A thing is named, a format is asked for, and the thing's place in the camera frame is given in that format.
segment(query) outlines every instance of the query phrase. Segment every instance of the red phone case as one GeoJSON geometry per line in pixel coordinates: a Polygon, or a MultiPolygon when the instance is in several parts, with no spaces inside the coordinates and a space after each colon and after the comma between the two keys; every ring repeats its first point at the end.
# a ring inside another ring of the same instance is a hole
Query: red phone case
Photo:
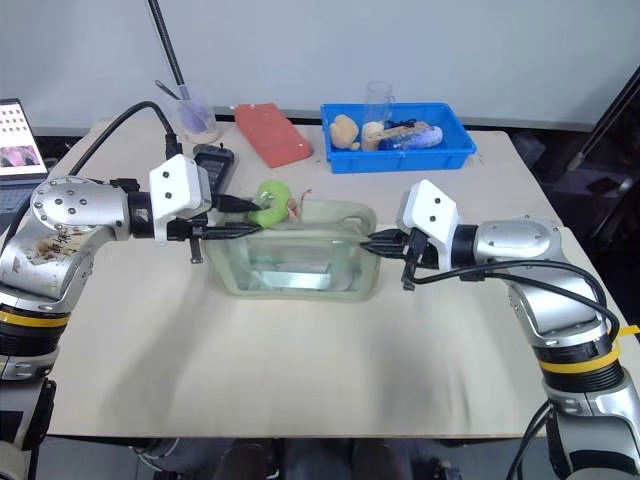
{"type": "Polygon", "coordinates": [[[307,158],[311,143],[274,103],[238,105],[236,124],[249,143],[271,168],[307,158]]]}

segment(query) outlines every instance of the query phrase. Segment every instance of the black cable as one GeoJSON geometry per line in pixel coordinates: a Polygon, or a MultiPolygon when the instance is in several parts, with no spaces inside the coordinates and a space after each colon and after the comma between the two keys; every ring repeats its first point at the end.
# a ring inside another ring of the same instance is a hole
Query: black cable
{"type": "Polygon", "coordinates": [[[540,429],[547,423],[548,416],[552,411],[553,406],[551,405],[549,400],[547,400],[531,418],[531,421],[529,422],[529,425],[527,425],[527,429],[522,436],[522,440],[520,441],[518,451],[516,452],[515,457],[513,457],[513,461],[511,462],[511,466],[509,467],[509,471],[507,472],[506,480],[512,480],[514,478],[518,466],[522,463],[522,459],[524,458],[524,454],[527,451],[527,448],[531,444],[531,441],[538,434],[540,429]]]}
{"type": "Polygon", "coordinates": [[[609,338],[611,339],[611,343],[618,336],[618,332],[620,332],[620,320],[618,317],[608,308],[603,307],[601,304],[594,302],[593,300],[583,297],[580,294],[572,292],[570,290],[566,290],[564,288],[556,287],[555,285],[551,285],[549,283],[541,282],[539,280],[534,280],[528,277],[522,277],[520,275],[511,275],[510,273],[487,273],[485,275],[487,278],[499,278],[502,280],[509,280],[511,282],[521,283],[523,285],[529,285],[532,287],[540,288],[541,290],[547,290],[549,292],[556,293],[558,295],[562,295],[563,297],[570,298],[571,300],[575,300],[576,302],[582,303],[587,307],[591,307],[596,310],[598,313],[601,313],[606,318],[609,319],[609,323],[611,324],[611,331],[609,332],[609,338]]]}
{"type": "Polygon", "coordinates": [[[109,124],[109,126],[107,128],[104,129],[104,131],[98,136],[98,138],[96,138],[93,141],[93,143],[87,149],[87,151],[84,152],[84,154],[76,162],[76,164],[73,166],[73,168],[71,170],[69,170],[69,175],[77,175],[80,172],[80,170],[82,169],[82,167],[84,167],[84,165],[87,163],[89,158],[91,158],[91,156],[96,152],[96,150],[98,150],[98,148],[100,148],[102,146],[104,141],[107,138],[109,138],[109,136],[111,136],[111,134],[120,125],[122,125],[127,119],[129,119],[129,117],[133,116],[133,114],[135,114],[135,113],[137,113],[140,110],[143,110],[145,108],[153,109],[153,111],[158,116],[158,119],[160,120],[160,123],[162,123],[162,126],[164,127],[165,132],[167,133],[167,135],[175,135],[175,132],[173,131],[173,128],[171,128],[171,124],[169,123],[169,120],[167,120],[167,117],[165,116],[164,112],[162,110],[160,110],[160,107],[158,105],[156,105],[155,103],[150,102],[148,100],[144,101],[144,102],[136,103],[135,105],[127,108],[124,112],[122,112],[118,116],[118,118],[116,118],[113,122],[111,122],[109,124]]]}
{"type": "Polygon", "coordinates": [[[160,5],[158,5],[158,0],[148,0],[148,3],[149,9],[151,10],[151,16],[153,17],[156,29],[158,30],[158,35],[160,35],[160,41],[164,47],[164,53],[167,55],[167,60],[169,60],[169,66],[173,72],[173,77],[175,78],[178,87],[180,87],[181,85],[184,85],[184,78],[182,78],[180,65],[178,65],[178,59],[173,51],[173,45],[171,45],[171,39],[169,38],[169,32],[167,31],[167,26],[164,23],[162,12],[160,11],[160,5]]]}
{"type": "Polygon", "coordinates": [[[40,445],[35,445],[31,449],[31,455],[29,457],[29,474],[27,480],[36,480],[36,471],[38,470],[38,456],[40,454],[40,445]]]}
{"type": "Polygon", "coordinates": [[[513,267],[557,268],[560,270],[567,270],[569,272],[576,273],[584,278],[584,280],[593,289],[596,296],[596,301],[603,307],[607,306],[607,297],[604,293],[604,289],[602,288],[602,285],[600,285],[600,282],[596,279],[596,277],[591,275],[591,273],[587,272],[583,268],[576,267],[575,265],[572,265],[570,263],[555,262],[553,260],[508,260],[506,262],[484,263],[481,265],[472,265],[470,267],[458,268],[456,270],[451,270],[450,272],[439,273],[436,275],[431,275],[429,277],[411,278],[410,280],[416,285],[427,285],[429,283],[439,282],[441,280],[447,280],[449,278],[513,267]]]}
{"type": "MultiPolygon", "coordinates": [[[[173,155],[176,155],[178,153],[182,153],[182,147],[178,143],[178,138],[177,138],[175,132],[173,131],[173,128],[171,127],[171,124],[169,123],[169,120],[167,120],[167,117],[165,116],[164,112],[160,109],[160,107],[157,104],[147,100],[147,101],[144,101],[144,102],[136,103],[135,105],[127,108],[113,122],[111,122],[109,124],[109,126],[107,128],[105,128],[104,131],[98,136],[98,138],[96,138],[93,141],[91,146],[89,146],[87,151],[84,152],[84,154],[76,162],[76,164],[73,166],[73,168],[71,170],[69,170],[69,175],[77,175],[80,172],[80,170],[82,169],[82,167],[84,167],[85,164],[89,161],[91,156],[96,152],[96,150],[98,150],[98,148],[100,148],[102,146],[102,144],[105,142],[105,140],[107,138],[109,138],[109,136],[120,125],[122,125],[133,114],[135,114],[135,113],[137,113],[140,110],[143,110],[145,108],[153,109],[153,111],[158,116],[158,119],[160,120],[160,123],[162,123],[162,126],[164,127],[164,130],[166,132],[165,143],[166,143],[166,157],[167,157],[167,159],[171,158],[173,155]]],[[[9,244],[9,241],[13,238],[13,236],[18,231],[18,227],[20,226],[20,222],[22,222],[22,218],[27,213],[27,210],[29,210],[30,201],[31,201],[30,198],[26,199],[22,203],[22,205],[20,205],[20,208],[18,209],[18,211],[14,215],[13,219],[11,220],[11,225],[9,225],[9,228],[7,229],[7,234],[4,237],[4,243],[2,244],[2,250],[0,250],[0,253],[2,253],[4,251],[6,246],[9,244]]]]}

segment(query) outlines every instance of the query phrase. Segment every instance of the glass cup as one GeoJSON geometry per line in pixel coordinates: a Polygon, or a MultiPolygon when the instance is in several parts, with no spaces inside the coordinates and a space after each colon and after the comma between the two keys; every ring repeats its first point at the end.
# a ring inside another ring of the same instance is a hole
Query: glass cup
{"type": "Polygon", "coordinates": [[[186,86],[188,99],[175,100],[174,116],[184,137],[192,143],[213,143],[220,133],[216,125],[213,102],[199,90],[186,86]]]}
{"type": "Polygon", "coordinates": [[[384,125],[391,118],[391,104],[395,100],[391,95],[391,84],[381,80],[367,83],[362,124],[382,122],[384,125]]]}

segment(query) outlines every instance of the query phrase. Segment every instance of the yellow ring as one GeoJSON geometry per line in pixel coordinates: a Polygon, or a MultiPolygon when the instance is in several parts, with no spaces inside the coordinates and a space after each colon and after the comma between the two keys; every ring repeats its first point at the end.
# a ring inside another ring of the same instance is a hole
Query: yellow ring
{"type": "Polygon", "coordinates": [[[540,368],[551,373],[587,373],[606,367],[615,362],[620,356],[620,345],[614,342],[613,349],[602,357],[580,363],[548,363],[539,362],[540,368]]]}
{"type": "Polygon", "coordinates": [[[71,315],[66,315],[61,318],[38,318],[0,311],[0,323],[8,323],[9,325],[18,325],[20,327],[54,328],[64,327],[69,322],[70,316],[71,315]]]}

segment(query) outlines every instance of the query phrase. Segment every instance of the laptop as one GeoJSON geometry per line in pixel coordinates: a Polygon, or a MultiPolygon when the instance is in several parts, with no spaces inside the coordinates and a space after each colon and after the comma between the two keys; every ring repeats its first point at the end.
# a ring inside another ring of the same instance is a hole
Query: laptop
{"type": "Polygon", "coordinates": [[[0,234],[47,174],[20,101],[0,100],[0,234]]]}

